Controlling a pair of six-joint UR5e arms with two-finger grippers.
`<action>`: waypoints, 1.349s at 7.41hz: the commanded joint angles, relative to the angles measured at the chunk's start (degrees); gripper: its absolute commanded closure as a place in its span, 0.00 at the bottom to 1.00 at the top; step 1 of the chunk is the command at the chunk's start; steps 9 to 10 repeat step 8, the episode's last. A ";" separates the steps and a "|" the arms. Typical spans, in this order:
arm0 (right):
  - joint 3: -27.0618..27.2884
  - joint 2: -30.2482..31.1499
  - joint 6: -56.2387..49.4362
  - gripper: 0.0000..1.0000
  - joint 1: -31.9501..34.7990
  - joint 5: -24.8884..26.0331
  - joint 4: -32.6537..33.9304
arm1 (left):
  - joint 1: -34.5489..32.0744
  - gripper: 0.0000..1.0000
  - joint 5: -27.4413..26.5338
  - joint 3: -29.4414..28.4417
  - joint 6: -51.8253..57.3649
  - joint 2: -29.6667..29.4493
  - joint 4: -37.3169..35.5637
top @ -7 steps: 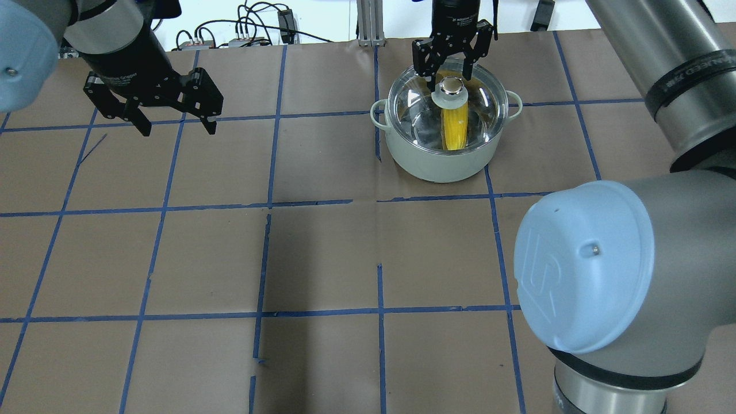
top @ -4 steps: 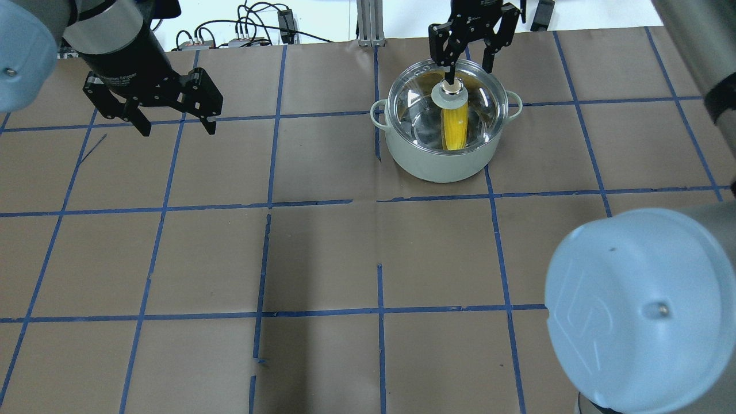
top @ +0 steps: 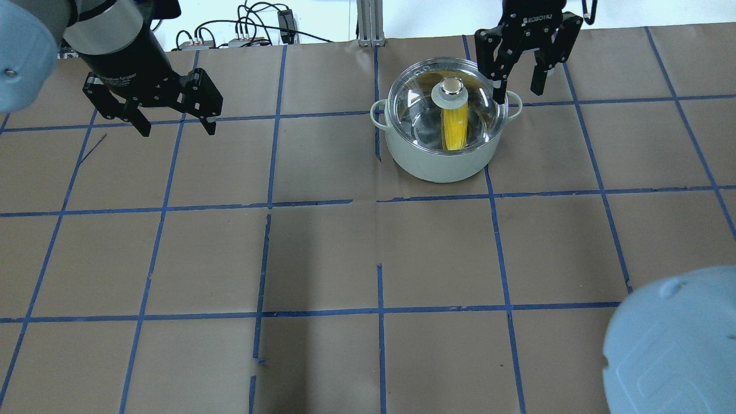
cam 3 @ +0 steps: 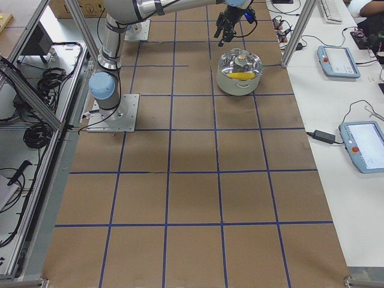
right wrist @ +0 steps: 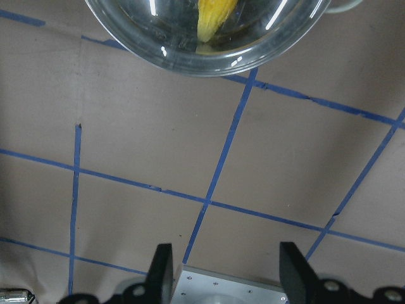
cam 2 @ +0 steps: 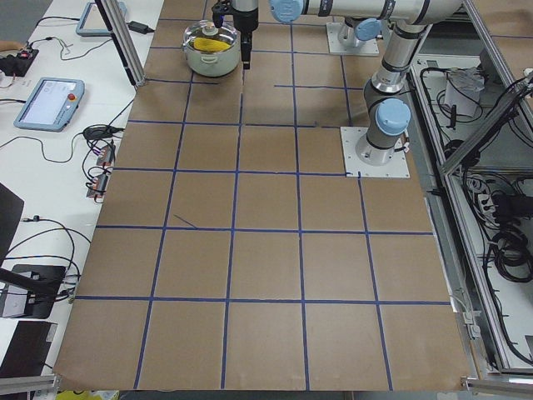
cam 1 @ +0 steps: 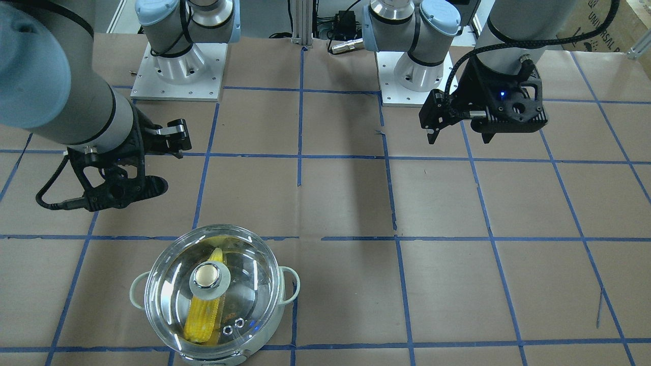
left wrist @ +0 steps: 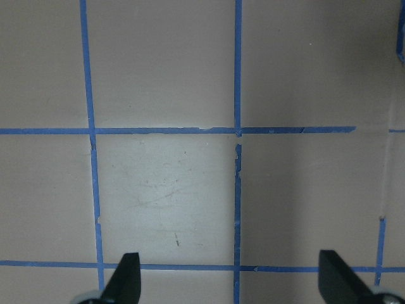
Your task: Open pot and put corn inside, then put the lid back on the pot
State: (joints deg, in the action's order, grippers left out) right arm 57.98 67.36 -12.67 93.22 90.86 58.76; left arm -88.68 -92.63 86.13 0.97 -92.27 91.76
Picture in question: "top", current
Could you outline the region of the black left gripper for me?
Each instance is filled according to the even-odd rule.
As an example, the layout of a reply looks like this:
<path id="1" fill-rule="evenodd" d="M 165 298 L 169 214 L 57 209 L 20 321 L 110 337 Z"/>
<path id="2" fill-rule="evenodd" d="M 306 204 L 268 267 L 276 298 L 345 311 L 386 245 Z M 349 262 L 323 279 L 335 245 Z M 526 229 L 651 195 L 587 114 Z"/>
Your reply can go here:
<path id="1" fill-rule="evenodd" d="M 179 74 L 168 63 L 142 63 L 90 71 L 82 92 L 106 120 L 130 123 L 144 137 L 151 123 L 140 108 L 171 108 L 198 118 L 208 135 L 215 135 L 224 98 L 203 68 Z"/>

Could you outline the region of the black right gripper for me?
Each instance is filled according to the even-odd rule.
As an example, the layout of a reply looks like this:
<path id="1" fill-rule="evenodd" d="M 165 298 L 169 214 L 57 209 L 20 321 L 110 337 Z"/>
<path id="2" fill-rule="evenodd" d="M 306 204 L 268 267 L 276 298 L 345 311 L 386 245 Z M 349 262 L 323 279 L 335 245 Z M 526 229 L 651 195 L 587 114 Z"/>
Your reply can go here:
<path id="1" fill-rule="evenodd" d="M 475 33 L 478 70 L 492 84 L 497 104 L 507 101 L 508 72 L 525 52 L 534 52 L 530 90 L 542 96 L 549 72 L 570 57 L 582 16 L 565 11 L 565 1 L 502 1 L 497 26 Z"/>

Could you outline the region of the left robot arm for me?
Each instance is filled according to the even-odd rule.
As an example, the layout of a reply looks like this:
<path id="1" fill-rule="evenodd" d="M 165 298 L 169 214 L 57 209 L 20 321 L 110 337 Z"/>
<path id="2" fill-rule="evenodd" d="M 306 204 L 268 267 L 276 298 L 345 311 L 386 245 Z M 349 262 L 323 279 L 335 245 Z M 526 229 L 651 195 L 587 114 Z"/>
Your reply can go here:
<path id="1" fill-rule="evenodd" d="M 213 135 L 223 95 L 204 69 L 177 74 L 151 27 L 180 15 L 177 1 L 3 1 L 2 113 L 37 99 L 68 44 L 89 66 L 82 91 L 103 118 L 149 136 L 142 108 L 171 108 Z"/>

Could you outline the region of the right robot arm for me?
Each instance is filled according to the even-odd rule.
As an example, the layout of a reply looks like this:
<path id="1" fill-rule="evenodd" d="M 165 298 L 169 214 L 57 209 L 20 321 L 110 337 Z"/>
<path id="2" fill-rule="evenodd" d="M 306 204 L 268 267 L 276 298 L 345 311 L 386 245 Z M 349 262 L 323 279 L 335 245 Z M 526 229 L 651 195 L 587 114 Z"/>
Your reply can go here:
<path id="1" fill-rule="evenodd" d="M 565 1 L 505 1 L 499 24 L 475 33 L 477 65 L 492 99 L 507 101 L 508 74 L 534 51 L 531 91 L 541 95 L 547 73 L 565 62 L 584 15 Z M 716 266 L 647 283 L 625 299 L 605 332 L 602 371 L 612 413 L 734 412 L 734 266 Z"/>

